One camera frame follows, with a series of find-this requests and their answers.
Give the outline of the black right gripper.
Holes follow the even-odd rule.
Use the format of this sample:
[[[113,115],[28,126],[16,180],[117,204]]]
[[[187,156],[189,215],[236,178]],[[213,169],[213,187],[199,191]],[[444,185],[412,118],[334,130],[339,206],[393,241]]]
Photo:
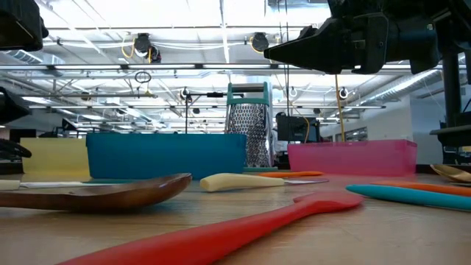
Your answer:
[[[356,40],[355,22],[362,38]],[[423,15],[388,18],[383,13],[328,18],[321,27],[304,27],[296,40],[265,49],[265,58],[299,68],[340,74],[356,67],[346,43],[361,53],[357,74],[375,74],[387,62],[407,60],[411,73],[434,68],[440,61],[434,22]]]

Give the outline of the orange silicone spatula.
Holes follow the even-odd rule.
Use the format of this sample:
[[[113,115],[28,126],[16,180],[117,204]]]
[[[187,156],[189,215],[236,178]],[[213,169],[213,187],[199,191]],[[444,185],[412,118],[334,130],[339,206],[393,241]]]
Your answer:
[[[417,182],[408,182],[408,181],[378,181],[373,182],[373,185],[382,185],[382,186],[394,186],[399,188],[411,188],[422,191],[431,191],[442,194],[452,194],[465,197],[471,197],[471,188],[462,188],[449,185],[436,185],[436,184],[427,184],[427,183],[417,183]]]
[[[293,178],[293,177],[316,177],[323,175],[322,172],[262,172],[258,176],[273,178]]]

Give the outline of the cream handled table knife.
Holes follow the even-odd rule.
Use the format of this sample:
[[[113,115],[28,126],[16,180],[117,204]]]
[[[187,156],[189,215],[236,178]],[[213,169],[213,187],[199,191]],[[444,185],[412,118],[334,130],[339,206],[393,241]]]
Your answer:
[[[73,188],[86,186],[102,186],[102,183],[82,182],[21,182],[20,180],[0,180],[0,191],[14,191],[20,188]]]
[[[284,185],[303,185],[326,183],[328,179],[290,180],[274,177],[262,177],[250,174],[221,173],[202,178],[199,186],[207,192],[234,190],[240,188],[264,188]]]

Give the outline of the blue silicone spatula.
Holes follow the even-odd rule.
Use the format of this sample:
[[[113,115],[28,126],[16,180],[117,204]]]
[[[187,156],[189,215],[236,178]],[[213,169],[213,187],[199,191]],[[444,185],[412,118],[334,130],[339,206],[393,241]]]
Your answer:
[[[348,191],[374,199],[471,211],[471,197],[387,185],[347,185]]]

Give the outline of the light wooden spoon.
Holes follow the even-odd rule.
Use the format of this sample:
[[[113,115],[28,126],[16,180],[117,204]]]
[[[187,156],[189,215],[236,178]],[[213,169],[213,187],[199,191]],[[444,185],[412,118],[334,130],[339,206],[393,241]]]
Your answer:
[[[471,183],[471,173],[463,171],[461,169],[446,166],[446,165],[439,165],[439,164],[432,164],[431,168],[439,175],[443,177],[447,177],[450,180],[453,180],[458,183]]]

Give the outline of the red silicone spatula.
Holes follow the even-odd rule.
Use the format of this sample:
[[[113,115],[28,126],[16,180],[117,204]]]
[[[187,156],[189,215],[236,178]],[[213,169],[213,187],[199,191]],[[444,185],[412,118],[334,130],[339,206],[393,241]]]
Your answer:
[[[140,239],[58,265],[208,265],[299,219],[348,210],[362,202],[354,194],[316,192],[273,211]]]

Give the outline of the dark brown wooden spoon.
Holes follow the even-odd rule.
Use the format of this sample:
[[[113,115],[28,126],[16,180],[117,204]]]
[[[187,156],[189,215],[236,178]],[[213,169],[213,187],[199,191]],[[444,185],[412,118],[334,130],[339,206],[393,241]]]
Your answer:
[[[114,185],[92,185],[69,192],[0,191],[0,207],[50,211],[117,212],[156,205],[184,191],[189,173]]]

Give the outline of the black equipment case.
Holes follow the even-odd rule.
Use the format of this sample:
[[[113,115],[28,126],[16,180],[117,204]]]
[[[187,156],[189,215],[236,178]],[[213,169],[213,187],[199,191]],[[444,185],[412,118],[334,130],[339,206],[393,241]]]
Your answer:
[[[316,143],[321,141],[319,121],[316,118],[300,116],[279,116],[276,118],[279,141]]]

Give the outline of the teal metal box grater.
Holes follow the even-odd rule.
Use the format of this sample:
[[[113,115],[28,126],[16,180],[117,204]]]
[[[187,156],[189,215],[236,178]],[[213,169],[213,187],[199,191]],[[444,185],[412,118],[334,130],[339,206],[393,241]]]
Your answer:
[[[272,89],[267,82],[229,83],[224,131],[246,137],[245,166],[271,168],[274,163],[272,147]]]

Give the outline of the pink translucent plastic bin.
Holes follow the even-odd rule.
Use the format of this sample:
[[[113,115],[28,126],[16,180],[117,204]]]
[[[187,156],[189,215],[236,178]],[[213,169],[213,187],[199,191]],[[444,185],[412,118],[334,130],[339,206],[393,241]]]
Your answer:
[[[416,171],[417,144],[404,139],[290,144],[288,161],[295,172],[407,177]]]

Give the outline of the blue plastic bin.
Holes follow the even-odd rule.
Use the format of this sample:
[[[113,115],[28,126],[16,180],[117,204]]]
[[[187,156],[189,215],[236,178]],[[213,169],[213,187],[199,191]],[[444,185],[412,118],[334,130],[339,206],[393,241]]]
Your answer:
[[[241,173],[247,137],[240,134],[91,133],[86,137],[95,179],[143,180],[190,173],[195,180]]]

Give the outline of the yellow translucent plastic bin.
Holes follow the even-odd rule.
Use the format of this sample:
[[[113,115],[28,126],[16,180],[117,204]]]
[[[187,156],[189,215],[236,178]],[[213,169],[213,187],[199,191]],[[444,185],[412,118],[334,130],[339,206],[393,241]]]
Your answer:
[[[32,156],[22,160],[27,174],[84,174],[89,175],[85,139],[79,138],[22,138],[20,144]]]

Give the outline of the black aluminium table frame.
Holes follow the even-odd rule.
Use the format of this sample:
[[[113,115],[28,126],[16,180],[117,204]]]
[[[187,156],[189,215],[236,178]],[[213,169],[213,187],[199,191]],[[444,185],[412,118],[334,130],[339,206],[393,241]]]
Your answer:
[[[445,93],[445,122],[432,130],[442,145],[443,164],[471,166],[471,97],[461,106],[460,59],[458,55],[443,58],[442,73]]]

